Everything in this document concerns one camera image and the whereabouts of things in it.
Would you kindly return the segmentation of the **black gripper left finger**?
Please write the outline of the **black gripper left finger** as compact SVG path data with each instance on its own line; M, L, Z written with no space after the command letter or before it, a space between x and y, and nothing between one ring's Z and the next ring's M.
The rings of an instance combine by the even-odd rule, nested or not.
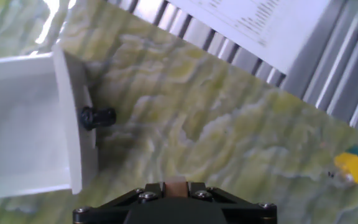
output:
M124 223L132 208L145 202L162 199L163 182L146 184L98 207L83 206L73 210L72 223Z

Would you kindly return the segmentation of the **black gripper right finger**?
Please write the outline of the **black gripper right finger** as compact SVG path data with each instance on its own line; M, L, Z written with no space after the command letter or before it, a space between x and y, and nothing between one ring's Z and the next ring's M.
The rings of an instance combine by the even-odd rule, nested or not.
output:
M187 182L193 199L211 203L228 223L277 224L277 206L270 202L251 203L218 187L203 182Z

